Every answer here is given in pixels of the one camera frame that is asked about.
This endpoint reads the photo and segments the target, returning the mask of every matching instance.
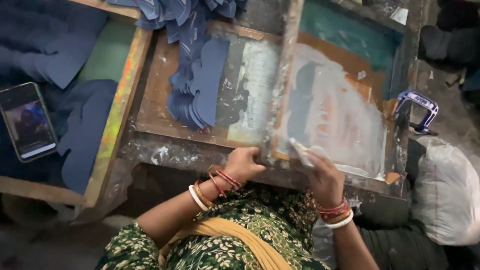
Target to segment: woman's left hand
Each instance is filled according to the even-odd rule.
[[[257,147],[241,147],[233,150],[228,155],[225,173],[231,178],[244,184],[247,180],[265,170],[265,166],[255,164],[253,157],[258,154]]]

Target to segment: white bangle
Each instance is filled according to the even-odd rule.
[[[340,221],[339,223],[335,223],[335,224],[325,223],[325,227],[330,228],[330,229],[338,229],[340,227],[343,227],[343,226],[347,225],[350,221],[352,221],[352,219],[353,219],[353,211],[350,209],[350,214],[348,215],[348,217],[346,219],[344,219],[343,221]]]
[[[190,190],[190,194],[192,195],[193,199],[195,200],[195,202],[198,204],[198,206],[200,206],[200,208],[203,210],[203,211],[207,211],[208,208],[202,203],[202,201],[198,198],[197,194],[195,193],[195,191],[193,190],[193,185],[191,184],[190,186],[188,186],[188,190]]]

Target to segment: hand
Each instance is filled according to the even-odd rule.
[[[225,173],[244,184],[247,180],[265,170],[265,166],[255,164],[253,157],[258,154],[257,147],[241,147],[228,155]]]
[[[311,151],[308,151],[307,155],[314,165],[309,179],[318,206],[325,208],[340,206],[345,175],[327,157],[319,156]]]

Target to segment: blue clamp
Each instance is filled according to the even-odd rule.
[[[395,113],[394,113],[395,116],[398,115],[400,108],[408,100],[413,101],[414,103],[417,103],[418,105],[427,109],[427,114],[425,115],[423,120],[419,124],[410,122],[410,126],[413,127],[413,129],[416,132],[420,133],[421,135],[437,136],[438,133],[428,129],[428,125],[432,122],[432,120],[435,118],[435,116],[438,113],[437,103],[417,92],[411,91],[411,88],[409,88],[408,90],[405,90],[398,95],[398,105],[395,109]]]

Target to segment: stack of blue fabric pieces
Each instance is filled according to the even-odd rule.
[[[207,21],[222,15],[233,18],[246,0],[108,0],[139,7],[135,23],[146,30],[165,27],[168,42],[179,42],[177,71],[169,78],[173,90],[167,108],[175,120],[191,129],[215,125],[218,84],[228,55],[229,41],[207,35]]]
[[[103,10],[66,0],[0,3],[0,77],[65,88],[107,21]]]
[[[117,89],[113,80],[77,83],[107,12],[68,0],[0,3],[0,90],[34,81],[59,138],[57,153],[21,163],[0,117],[0,175],[84,194]]]

